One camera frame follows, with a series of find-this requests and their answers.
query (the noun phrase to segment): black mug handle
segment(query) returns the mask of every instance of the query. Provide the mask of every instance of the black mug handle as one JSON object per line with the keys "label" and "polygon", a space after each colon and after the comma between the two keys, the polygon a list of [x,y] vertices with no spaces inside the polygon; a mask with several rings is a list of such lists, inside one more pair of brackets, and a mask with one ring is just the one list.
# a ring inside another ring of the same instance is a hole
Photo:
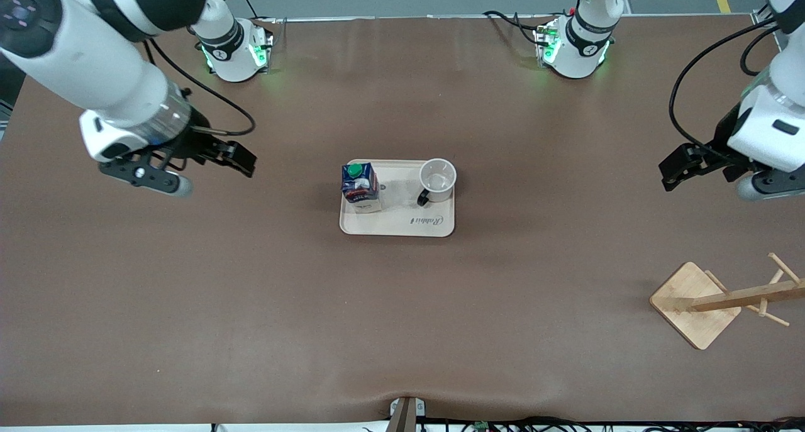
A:
{"label": "black mug handle", "polygon": [[423,189],[423,190],[422,190],[422,193],[420,193],[420,194],[419,194],[419,197],[417,198],[416,203],[417,203],[417,204],[418,204],[418,205],[419,205],[421,208],[422,208],[422,206],[424,206],[425,204],[427,204],[427,203],[428,203],[428,201],[430,201],[430,200],[428,199],[428,194],[429,194],[429,193],[431,193],[431,192],[429,192],[429,191],[428,191],[428,189]]}

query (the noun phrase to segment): brown tablecloth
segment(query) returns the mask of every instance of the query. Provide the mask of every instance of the brown tablecloth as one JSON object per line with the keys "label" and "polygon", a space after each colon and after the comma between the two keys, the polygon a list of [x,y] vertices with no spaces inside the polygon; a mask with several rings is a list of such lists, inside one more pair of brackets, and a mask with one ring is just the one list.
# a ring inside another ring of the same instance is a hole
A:
{"label": "brown tablecloth", "polygon": [[[748,23],[624,19],[584,80],[484,19],[272,26],[271,74],[243,84],[176,31],[166,51],[259,122],[254,178],[192,165],[189,199],[99,174],[80,110],[27,80],[0,146],[0,423],[372,420],[400,395],[431,417],[802,414],[802,303],[701,352],[648,302],[688,260],[732,289],[768,281],[769,251],[805,271],[805,200],[742,202],[719,174],[667,194],[657,169],[682,143],[676,75]],[[702,139],[748,83],[747,41],[680,92]],[[214,125],[245,125],[194,90]],[[459,169],[451,237],[340,231],[342,163],[430,157]]]}

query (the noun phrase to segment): green bottle cap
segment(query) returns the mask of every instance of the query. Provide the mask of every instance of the green bottle cap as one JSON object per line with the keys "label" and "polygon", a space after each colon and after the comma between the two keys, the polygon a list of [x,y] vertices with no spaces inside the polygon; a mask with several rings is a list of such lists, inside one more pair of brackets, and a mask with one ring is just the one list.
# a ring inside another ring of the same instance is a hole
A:
{"label": "green bottle cap", "polygon": [[360,176],[362,172],[363,172],[363,165],[361,165],[360,163],[353,163],[353,165],[350,165],[347,168],[347,174],[350,174],[350,177],[353,179],[355,177]]}

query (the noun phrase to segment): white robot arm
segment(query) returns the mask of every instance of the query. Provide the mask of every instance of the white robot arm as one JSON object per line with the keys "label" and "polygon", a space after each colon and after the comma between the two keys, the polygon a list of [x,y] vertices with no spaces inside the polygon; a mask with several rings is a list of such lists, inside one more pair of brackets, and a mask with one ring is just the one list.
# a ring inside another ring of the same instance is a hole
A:
{"label": "white robot arm", "polygon": [[788,45],[747,87],[705,148],[685,143],[660,165],[672,191],[724,168],[738,196],[756,201],[805,194],[805,0],[768,0]]}
{"label": "white robot arm", "polygon": [[[209,121],[130,42],[193,25],[207,1],[0,0],[0,51],[87,110],[81,133],[101,172],[186,196],[191,184],[166,171],[170,160],[209,160],[251,177],[256,158],[235,142],[199,131]],[[153,166],[153,159],[161,163]]]}
{"label": "white robot arm", "polygon": [[193,33],[210,71],[227,82],[243,82],[268,69],[274,36],[250,20],[236,19],[224,0],[207,0]]}
{"label": "white robot arm", "polygon": [[579,0],[572,16],[560,16],[535,31],[540,62],[569,79],[589,76],[604,62],[625,8],[624,0]]}

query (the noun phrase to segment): beige tray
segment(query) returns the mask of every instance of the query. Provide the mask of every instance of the beige tray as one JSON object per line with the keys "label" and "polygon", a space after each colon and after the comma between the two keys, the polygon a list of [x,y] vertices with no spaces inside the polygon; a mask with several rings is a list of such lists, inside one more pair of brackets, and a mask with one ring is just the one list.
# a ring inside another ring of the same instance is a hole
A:
{"label": "beige tray", "polygon": [[341,230],[356,235],[408,235],[447,237],[455,228],[455,195],[445,202],[429,202],[417,206],[422,192],[419,168],[422,160],[352,160],[371,163],[380,182],[382,211],[356,214],[353,206],[341,197]]}

